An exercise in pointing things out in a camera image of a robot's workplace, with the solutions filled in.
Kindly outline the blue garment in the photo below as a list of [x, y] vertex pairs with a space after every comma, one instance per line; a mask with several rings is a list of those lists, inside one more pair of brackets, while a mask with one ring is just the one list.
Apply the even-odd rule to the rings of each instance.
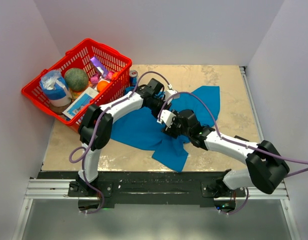
[[[192, 92], [203, 101], [206, 110], [194, 96], [181, 94], [172, 101], [172, 110], [194, 111], [201, 125], [214, 126], [212, 118], [217, 119], [220, 112], [220, 87], [201, 86]], [[118, 119], [112, 128], [111, 139], [120, 143], [145, 150], [153, 151], [152, 158], [176, 172], [181, 172], [186, 163], [188, 152], [184, 144], [189, 143], [185, 136], [177, 139], [164, 134], [163, 125], [156, 121], [149, 108], [144, 107]]]

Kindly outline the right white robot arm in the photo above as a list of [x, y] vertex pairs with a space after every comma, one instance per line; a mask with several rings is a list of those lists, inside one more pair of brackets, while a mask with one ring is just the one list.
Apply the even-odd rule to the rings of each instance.
[[197, 148], [221, 153], [246, 165], [242, 170], [226, 170], [222, 177], [208, 185], [216, 198], [248, 187], [271, 194], [290, 171], [271, 142], [249, 142], [218, 133], [216, 129], [202, 125], [192, 110], [163, 110], [157, 121], [165, 125], [162, 131], [166, 135], [173, 138], [186, 136]]

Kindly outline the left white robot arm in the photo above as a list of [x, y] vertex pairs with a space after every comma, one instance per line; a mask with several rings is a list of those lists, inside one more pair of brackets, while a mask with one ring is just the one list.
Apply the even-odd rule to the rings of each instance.
[[156, 79], [151, 79], [148, 84], [134, 88], [125, 96], [98, 106], [91, 104], [82, 119], [78, 133], [84, 152], [79, 160], [82, 161], [82, 169], [78, 172], [77, 183], [80, 191], [86, 196], [96, 194], [103, 197], [98, 187], [98, 162], [102, 148], [108, 143], [113, 124], [121, 117], [141, 108], [149, 108], [152, 115], [157, 118], [160, 111], [169, 109], [175, 93], [172, 86], [165, 91], [164, 96], [160, 92], [163, 84]]

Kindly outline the blue red drink can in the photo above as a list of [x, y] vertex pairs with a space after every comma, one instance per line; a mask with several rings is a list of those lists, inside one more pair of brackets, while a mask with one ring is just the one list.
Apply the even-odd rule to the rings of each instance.
[[135, 86], [138, 80], [138, 72], [136, 70], [129, 71], [130, 86]]

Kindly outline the orange fruit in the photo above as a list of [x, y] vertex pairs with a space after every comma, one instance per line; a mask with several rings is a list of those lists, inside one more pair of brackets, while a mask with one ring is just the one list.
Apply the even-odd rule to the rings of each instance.
[[97, 91], [100, 93], [100, 92], [103, 91], [108, 85], [109, 85], [109, 82], [108, 82], [108, 81], [102, 80], [102, 81], [99, 81], [99, 82], [98, 82], [96, 89], [97, 89]]

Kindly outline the pink packet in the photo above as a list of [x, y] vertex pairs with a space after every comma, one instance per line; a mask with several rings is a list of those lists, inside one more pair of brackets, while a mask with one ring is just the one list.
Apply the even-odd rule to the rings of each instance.
[[99, 73], [96, 73], [96, 74], [92, 75], [92, 77], [90, 78], [90, 82], [91, 82], [92, 85], [96, 85], [100, 81], [110, 82], [115, 76], [116, 76], [116, 74], [114, 72], [111, 72], [111, 71], [107, 74], [107, 76], [102, 76]]

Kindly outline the blue white flat box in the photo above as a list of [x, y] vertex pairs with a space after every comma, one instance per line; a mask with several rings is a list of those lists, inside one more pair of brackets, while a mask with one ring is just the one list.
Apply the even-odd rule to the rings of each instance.
[[77, 99], [75, 99], [62, 113], [68, 118], [75, 117], [86, 105], [98, 95], [98, 92], [91, 87], [86, 88]]

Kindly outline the purple box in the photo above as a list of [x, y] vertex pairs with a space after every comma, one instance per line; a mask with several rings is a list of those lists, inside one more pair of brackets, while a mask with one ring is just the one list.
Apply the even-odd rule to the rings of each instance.
[[97, 59], [96, 56], [90, 58], [90, 64], [95, 69], [95, 71], [103, 78], [108, 76], [109, 71], [106, 67]]

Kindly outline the green round melon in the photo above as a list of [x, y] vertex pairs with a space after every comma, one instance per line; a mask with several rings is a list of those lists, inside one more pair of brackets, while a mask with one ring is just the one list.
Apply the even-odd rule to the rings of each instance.
[[65, 72], [65, 82], [74, 92], [81, 92], [88, 86], [89, 77], [80, 68], [70, 68]]

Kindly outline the red plastic basket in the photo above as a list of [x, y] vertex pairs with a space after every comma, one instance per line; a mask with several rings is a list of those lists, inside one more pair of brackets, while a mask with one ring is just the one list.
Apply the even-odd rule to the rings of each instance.
[[87, 38], [22, 88], [44, 113], [77, 131], [91, 104], [112, 102], [130, 85], [130, 58]]

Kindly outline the blue white wrapped package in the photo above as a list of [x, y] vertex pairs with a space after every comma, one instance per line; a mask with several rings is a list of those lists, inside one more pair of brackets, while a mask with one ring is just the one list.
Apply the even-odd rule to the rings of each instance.
[[59, 70], [51, 70], [40, 79], [40, 87], [55, 107], [68, 105], [72, 100], [69, 87]]

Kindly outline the black square frame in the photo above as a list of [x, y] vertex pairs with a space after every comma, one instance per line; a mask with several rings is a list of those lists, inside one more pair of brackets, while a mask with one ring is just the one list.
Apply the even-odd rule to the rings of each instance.
[[241, 140], [241, 141], [249, 142], [249, 140], [247, 140], [247, 139], [245, 139], [245, 138], [243, 138], [243, 137], [240, 137], [240, 136], [238, 136], [238, 135], [235, 135], [234, 138], [235, 138], [235, 139], [239, 139], [239, 140]]

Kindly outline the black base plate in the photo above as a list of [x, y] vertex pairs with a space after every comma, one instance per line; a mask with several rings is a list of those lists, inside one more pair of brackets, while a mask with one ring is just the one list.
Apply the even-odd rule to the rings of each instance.
[[79, 210], [95, 210], [102, 199], [104, 208], [118, 204], [132, 205], [199, 205], [202, 208], [233, 210], [235, 200], [246, 190], [228, 189], [223, 171], [212, 172], [150, 172], [101, 171], [96, 180], [86, 184], [73, 171], [43, 171], [40, 180], [67, 180], [66, 190], [78, 198]]

